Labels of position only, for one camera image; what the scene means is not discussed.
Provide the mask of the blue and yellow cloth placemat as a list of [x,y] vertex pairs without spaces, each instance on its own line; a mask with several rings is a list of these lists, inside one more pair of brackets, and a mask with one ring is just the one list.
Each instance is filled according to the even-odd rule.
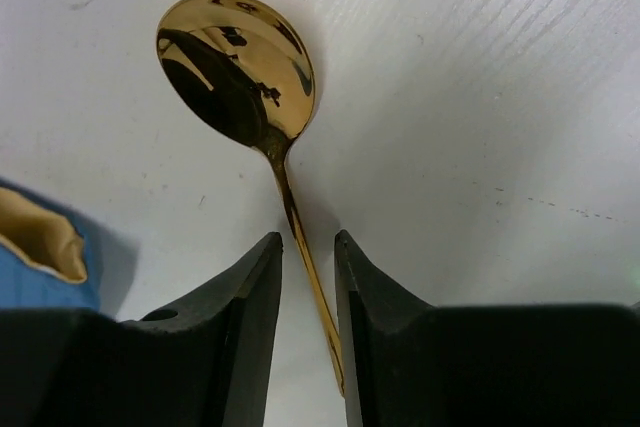
[[138,246],[79,209],[1,180],[1,308],[118,315]]

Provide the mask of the gold spoon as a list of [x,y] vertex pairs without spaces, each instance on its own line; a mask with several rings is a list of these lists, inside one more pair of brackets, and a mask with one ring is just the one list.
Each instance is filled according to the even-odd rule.
[[156,52],[170,84],[200,120],[267,159],[343,390],[339,334],[286,168],[316,104],[313,64],[301,37],[283,15],[258,0],[180,0],[159,21]]

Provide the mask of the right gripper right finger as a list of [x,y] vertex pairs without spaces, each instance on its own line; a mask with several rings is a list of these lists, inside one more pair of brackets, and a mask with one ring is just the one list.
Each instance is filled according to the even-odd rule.
[[351,426],[635,426],[639,309],[435,307],[334,241]]

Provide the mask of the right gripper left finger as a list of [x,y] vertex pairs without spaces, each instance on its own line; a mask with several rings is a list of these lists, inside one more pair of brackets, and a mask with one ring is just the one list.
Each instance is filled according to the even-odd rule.
[[259,426],[282,279],[266,234],[140,320],[81,308],[1,313],[5,426]]

